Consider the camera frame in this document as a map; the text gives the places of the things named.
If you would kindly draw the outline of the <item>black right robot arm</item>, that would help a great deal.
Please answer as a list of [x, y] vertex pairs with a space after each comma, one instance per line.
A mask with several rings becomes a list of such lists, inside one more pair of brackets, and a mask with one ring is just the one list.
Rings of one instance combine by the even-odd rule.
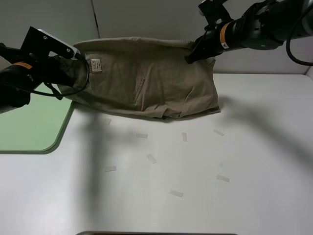
[[187, 63], [221, 55], [224, 52], [250, 48], [274, 50], [285, 45], [288, 57], [295, 63], [311, 67], [311, 62], [297, 59], [291, 52], [291, 41], [313, 35], [313, 2], [311, 0], [265, 0], [253, 4], [239, 19], [232, 19], [223, 0], [204, 0], [198, 5], [207, 20]]

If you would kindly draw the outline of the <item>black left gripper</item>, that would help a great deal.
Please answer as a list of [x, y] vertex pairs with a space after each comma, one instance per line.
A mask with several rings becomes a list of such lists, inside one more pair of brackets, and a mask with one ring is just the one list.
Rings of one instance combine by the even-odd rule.
[[46, 82], [73, 87], [75, 78], [61, 70], [61, 64], [56, 59], [46, 56], [39, 57], [21, 49], [6, 47], [0, 44], [0, 56], [11, 65], [4, 69], [7, 74], [26, 77], [30, 75], [34, 82]]

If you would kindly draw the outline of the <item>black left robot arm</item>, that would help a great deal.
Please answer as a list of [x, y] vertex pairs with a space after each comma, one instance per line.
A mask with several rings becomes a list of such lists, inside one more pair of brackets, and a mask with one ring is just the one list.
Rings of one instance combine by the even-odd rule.
[[0, 71], [0, 112], [28, 105], [31, 93], [42, 83], [73, 87], [75, 79], [61, 70], [58, 60], [48, 54], [38, 57], [31, 52], [0, 45], [0, 56], [10, 66]]

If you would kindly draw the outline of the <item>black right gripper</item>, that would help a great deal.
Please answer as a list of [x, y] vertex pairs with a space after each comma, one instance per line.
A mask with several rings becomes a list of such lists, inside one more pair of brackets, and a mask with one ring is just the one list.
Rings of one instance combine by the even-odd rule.
[[223, 53], [224, 48], [220, 41], [220, 32], [232, 18], [223, 6], [224, 0], [204, 0], [198, 8], [207, 21], [204, 34], [192, 46], [192, 52], [185, 57], [188, 64], [215, 57]]

